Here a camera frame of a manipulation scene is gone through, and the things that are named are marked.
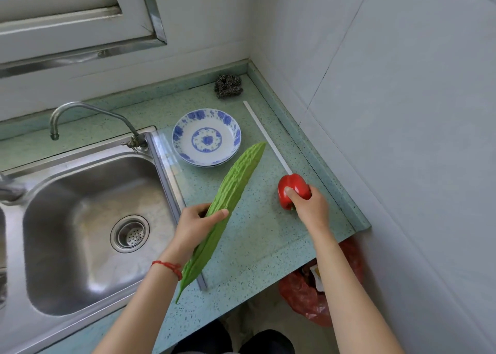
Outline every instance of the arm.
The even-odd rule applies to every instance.
[[[201,218],[210,204],[200,204],[183,210],[174,238],[158,260],[184,265],[193,250],[212,227],[228,215],[227,209]],[[177,276],[172,270],[154,264],[141,282],[131,302],[111,326],[94,354],[151,353],[160,326],[164,321],[174,291]]]
[[[286,193],[305,224],[317,252],[320,276],[339,352],[341,354],[403,354],[398,340],[356,279],[334,235],[329,230],[328,206],[319,190],[302,199],[293,189]]]

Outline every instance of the person's right arm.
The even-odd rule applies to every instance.
[[[317,188],[310,187],[312,197],[309,200],[302,199],[289,187],[285,191],[307,227],[317,252],[339,353],[404,354],[329,230],[327,201]]]

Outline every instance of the countertop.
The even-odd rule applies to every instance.
[[[207,84],[122,107],[114,112],[127,117],[137,128],[155,125],[165,149],[169,146],[172,126],[189,111],[204,107],[218,108],[237,120],[242,130],[242,144],[235,158],[226,164],[199,169],[169,154],[184,201],[191,205],[211,201],[234,160],[247,147],[264,140],[243,105],[243,100],[247,100],[290,168],[325,193],[336,238],[341,241],[352,235],[355,230],[274,111],[247,75],[243,75],[242,80],[244,92],[239,97],[218,100],[213,84]],[[99,114],[60,125],[59,141],[52,141],[47,130],[1,141],[0,154],[9,156],[0,159],[0,169],[10,169],[95,143],[126,130],[120,121]],[[315,257],[307,231],[296,213],[284,211],[279,206],[276,185],[283,174],[282,165],[267,147],[214,256],[204,270],[208,290],[200,291],[194,282],[185,289],[178,304],[171,304],[153,353],[164,351]],[[42,353],[91,352],[120,313],[116,311],[104,317]]]

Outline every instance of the wall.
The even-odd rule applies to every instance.
[[[495,352],[495,4],[256,3],[252,60],[371,222],[406,351]]]
[[[157,0],[167,46],[0,80],[0,120],[249,56],[253,0]]]

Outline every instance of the person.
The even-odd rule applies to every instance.
[[[317,253],[320,275],[341,354],[401,354],[404,351],[379,310],[358,282],[337,240],[329,230],[328,205],[319,190],[302,199],[293,189],[286,193],[307,227]],[[211,228],[228,215],[227,209],[203,217],[210,204],[183,210],[174,238],[159,260],[184,265]],[[174,295],[178,276],[162,264],[151,266],[134,297],[96,347],[95,354],[151,353]],[[213,321],[180,341],[173,353],[221,354],[232,352],[231,339],[219,321]],[[257,333],[242,354],[294,354],[289,339],[268,330]]]

